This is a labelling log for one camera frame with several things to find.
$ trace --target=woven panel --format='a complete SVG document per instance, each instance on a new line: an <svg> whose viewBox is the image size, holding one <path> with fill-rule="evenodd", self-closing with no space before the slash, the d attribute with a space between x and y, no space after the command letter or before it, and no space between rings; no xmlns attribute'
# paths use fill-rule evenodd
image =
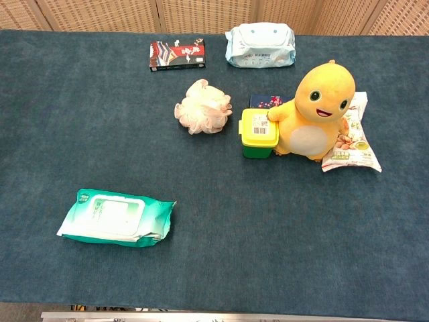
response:
<svg viewBox="0 0 429 322"><path fill-rule="evenodd" d="M158 32L158 14L150 0L38 0L55 30Z"/></svg>
<svg viewBox="0 0 429 322"><path fill-rule="evenodd" d="M45 30L27 1L0 1L0 29Z"/></svg>
<svg viewBox="0 0 429 322"><path fill-rule="evenodd" d="M378 0L325 0L314 34L359 35Z"/></svg>
<svg viewBox="0 0 429 322"><path fill-rule="evenodd" d="M286 23L295 34L308 34L316 0L265 0L259 6L258 21Z"/></svg>
<svg viewBox="0 0 429 322"><path fill-rule="evenodd" d="M254 22L250 0L158 0L166 32L222 34L240 23Z"/></svg>
<svg viewBox="0 0 429 322"><path fill-rule="evenodd" d="M427 0L389 0L370 35L429 35L429 2Z"/></svg>

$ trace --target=green wet wipes package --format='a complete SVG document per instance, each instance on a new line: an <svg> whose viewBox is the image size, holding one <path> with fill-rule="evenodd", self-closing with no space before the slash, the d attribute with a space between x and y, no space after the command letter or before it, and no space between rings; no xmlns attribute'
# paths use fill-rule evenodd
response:
<svg viewBox="0 0 429 322"><path fill-rule="evenodd" d="M81 189L57 235L86 243L155 245L170 230L173 202Z"/></svg>

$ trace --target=plush toy belly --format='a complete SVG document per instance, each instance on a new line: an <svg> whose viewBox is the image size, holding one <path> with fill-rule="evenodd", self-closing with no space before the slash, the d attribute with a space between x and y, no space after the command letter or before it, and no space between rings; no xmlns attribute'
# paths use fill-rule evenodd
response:
<svg viewBox="0 0 429 322"><path fill-rule="evenodd" d="M304 125L293 130L289 137L289 149L302 156L323 153L328 145L328 136L320 127Z"/></svg>

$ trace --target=green container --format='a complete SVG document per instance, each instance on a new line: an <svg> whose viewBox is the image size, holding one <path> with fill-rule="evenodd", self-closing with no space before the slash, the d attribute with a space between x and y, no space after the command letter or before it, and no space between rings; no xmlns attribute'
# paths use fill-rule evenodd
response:
<svg viewBox="0 0 429 322"><path fill-rule="evenodd" d="M245 109L239 121L243 155L265 159L279 142L278 123L267 118L267 109Z"/></svg>

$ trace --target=snack bag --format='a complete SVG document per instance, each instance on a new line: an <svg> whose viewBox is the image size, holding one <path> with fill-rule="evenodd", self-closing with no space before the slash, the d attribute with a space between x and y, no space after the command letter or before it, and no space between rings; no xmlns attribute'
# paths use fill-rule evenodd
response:
<svg viewBox="0 0 429 322"><path fill-rule="evenodd" d="M380 164L368 144L361 125L367 102L366 92L355 93L349 110L344 115L349 125L349 134L339 135L335 146L323 157L323 172L340 166L368 166L381 172Z"/></svg>
<svg viewBox="0 0 429 322"><path fill-rule="evenodd" d="M81 189L57 235L86 243L155 245L170 230L176 202Z"/></svg>

